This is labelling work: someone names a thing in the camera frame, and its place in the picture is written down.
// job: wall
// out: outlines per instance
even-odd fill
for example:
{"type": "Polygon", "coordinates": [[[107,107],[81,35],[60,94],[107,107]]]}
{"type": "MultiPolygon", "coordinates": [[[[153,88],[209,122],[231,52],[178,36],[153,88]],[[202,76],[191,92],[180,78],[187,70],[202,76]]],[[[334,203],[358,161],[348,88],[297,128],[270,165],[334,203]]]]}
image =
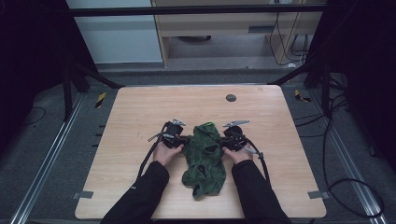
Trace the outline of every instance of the wall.
{"type": "MultiPolygon", "coordinates": [[[[151,7],[149,0],[67,0],[70,8],[151,7]]],[[[76,18],[95,63],[162,63],[153,16],[76,18]]]]}

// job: aluminum rail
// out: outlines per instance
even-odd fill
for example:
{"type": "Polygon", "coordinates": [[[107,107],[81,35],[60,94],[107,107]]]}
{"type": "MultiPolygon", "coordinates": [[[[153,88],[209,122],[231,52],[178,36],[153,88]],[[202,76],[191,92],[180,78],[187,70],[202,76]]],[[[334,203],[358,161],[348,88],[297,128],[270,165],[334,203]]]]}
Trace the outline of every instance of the aluminum rail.
{"type": "MultiPolygon", "coordinates": [[[[319,112],[323,113],[323,110],[320,106],[318,93],[315,91],[310,91],[310,94],[313,96],[313,101],[317,106],[319,112]]],[[[322,120],[326,125],[328,124],[328,121],[326,119],[322,120]]],[[[334,125],[329,130],[329,136],[334,145],[334,150],[336,151],[338,158],[344,166],[347,176],[365,182],[361,171],[359,170],[356,163],[352,160],[352,157],[350,156],[347,147],[344,145],[343,140],[334,125]]],[[[367,187],[357,183],[352,183],[352,186],[356,194],[358,195],[361,201],[361,205],[363,206],[363,209],[367,215],[373,216],[381,210],[378,202],[375,199],[374,194],[367,187]]],[[[370,222],[372,224],[388,223],[384,214],[382,214],[380,217],[370,218],[370,222]]]]}
{"type": "Polygon", "coordinates": [[[65,121],[61,127],[61,130],[58,132],[58,135],[55,137],[55,140],[52,143],[51,148],[47,154],[46,159],[44,159],[41,164],[40,169],[38,170],[35,179],[30,186],[29,190],[25,194],[21,204],[19,205],[17,211],[14,213],[10,223],[11,224],[23,224],[26,222],[29,217],[30,212],[32,211],[33,206],[35,205],[35,201],[37,200],[38,195],[44,187],[44,184],[47,180],[47,177],[50,174],[51,168],[58,157],[59,152],[64,144],[64,140],[68,135],[76,117],[78,111],[81,109],[81,104],[84,99],[84,93],[79,93],[77,95],[77,99],[75,101],[74,110],[70,116],[70,119],[65,121]]]}

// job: metal bracket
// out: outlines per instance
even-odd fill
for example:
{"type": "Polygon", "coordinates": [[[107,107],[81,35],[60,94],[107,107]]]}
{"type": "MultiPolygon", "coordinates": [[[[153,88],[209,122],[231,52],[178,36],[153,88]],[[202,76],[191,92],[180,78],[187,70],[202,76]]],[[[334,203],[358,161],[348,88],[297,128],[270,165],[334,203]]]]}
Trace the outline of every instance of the metal bracket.
{"type": "Polygon", "coordinates": [[[310,199],[322,198],[323,200],[330,198],[329,192],[320,192],[320,191],[308,191],[308,196],[310,199]]]}
{"type": "Polygon", "coordinates": [[[178,119],[173,119],[172,123],[175,125],[186,126],[186,123],[184,123],[178,119]]]}
{"type": "Polygon", "coordinates": [[[87,198],[91,199],[93,195],[93,191],[82,191],[82,192],[74,192],[72,195],[72,199],[80,199],[80,198],[87,198]]]}
{"type": "Polygon", "coordinates": [[[246,119],[246,120],[234,120],[233,122],[224,124],[223,127],[233,127],[233,126],[238,126],[240,124],[244,124],[244,123],[249,123],[250,120],[246,119]]]}

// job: gray floor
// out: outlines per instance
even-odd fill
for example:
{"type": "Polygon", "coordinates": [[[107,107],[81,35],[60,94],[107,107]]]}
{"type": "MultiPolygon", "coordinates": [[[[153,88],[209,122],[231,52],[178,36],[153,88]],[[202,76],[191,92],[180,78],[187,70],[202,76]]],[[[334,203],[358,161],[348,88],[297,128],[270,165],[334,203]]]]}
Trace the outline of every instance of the gray floor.
{"type": "MultiPolygon", "coordinates": [[[[286,75],[291,70],[286,65],[276,64],[264,36],[212,36],[212,39],[206,42],[175,38],[172,43],[170,61],[166,68],[139,67],[135,71],[108,72],[103,75],[128,86],[264,84],[286,75]]],[[[318,105],[314,102],[303,102],[294,97],[294,90],[297,89],[303,96],[316,99],[318,90],[305,90],[302,85],[303,80],[304,75],[301,75],[282,86],[290,112],[295,119],[320,113],[318,105]]],[[[74,215],[78,200],[72,199],[72,195],[83,189],[96,145],[100,142],[100,136],[97,134],[103,132],[102,125],[106,124],[117,94],[117,90],[112,90],[93,79],[90,79],[90,83],[91,90],[83,94],[76,121],[35,201],[28,222],[78,222],[74,215]],[[103,105],[100,109],[94,108],[98,95],[104,91],[106,98],[103,105]]],[[[332,96],[339,93],[332,91],[332,96]]],[[[4,220],[4,223],[8,223],[20,205],[62,126],[64,115],[62,86],[38,94],[35,98],[35,106],[39,108],[34,108],[26,118],[26,125],[21,126],[20,132],[9,145],[7,159],[1,162],[0,220],[4,220]]],[[[295,122],[298,124],[310,119],[312,118],[297,119],[295,122]]],[[[384,159],[370,156],[369,146],[352,115],[347,112],[347,107],[341,107],[334,112],[333,122],[332,130],[337,131],[341,136],[344,147],[362,177],[384,199],[386,204],[384,214],[388,223],[396,223],[394,196],[396,175],[384,159]]],[[[297,128],[315,179],[322,191],[326,190],[321,166],[323,137],[307,136],[322,134],[324,129],[325,122],[322,119],[297,128]]],[[[330,182],[348,176],[345,165],[339,159],[337,147],[339,146],[336,141],[329,136],[326,145],[326,170],[330,182]]],[[[347,205],[364,213],[361,199],[352,185],[343,184],[336,189],[336,193],[347,205]]],[[[373,223],[368,218],[349,213],[332,198],[325,200],[325,204],[328,214],[326,217],[318,218],[315,223],[373,223]]],[[[294,223],[310,221],[310,219],[293,220],[294,223]]]]}

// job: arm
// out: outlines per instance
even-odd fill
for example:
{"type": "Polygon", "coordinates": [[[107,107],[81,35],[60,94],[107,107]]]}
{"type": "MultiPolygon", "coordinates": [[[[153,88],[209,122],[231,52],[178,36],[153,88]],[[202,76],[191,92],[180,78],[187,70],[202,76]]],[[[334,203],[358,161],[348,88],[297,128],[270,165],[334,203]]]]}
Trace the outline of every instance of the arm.
{"type": "Polygon", "coordinates": [[[289,224],[289,218],[262,173],[252,160],[251,153],[241,149],[237,152],[224,148],[235,163],[232,172],[239,200],[247,224],[289,224]]]}
{"type": "Polygon", "coordinates": [[[128,189],[102,219],[101,224],[150,223],[152,214],[160,203],[163,190],[169,181],[165,166],[183,146],[175,149],[162,142],[154,149],[153,162],[144,175],[128,189]]]}

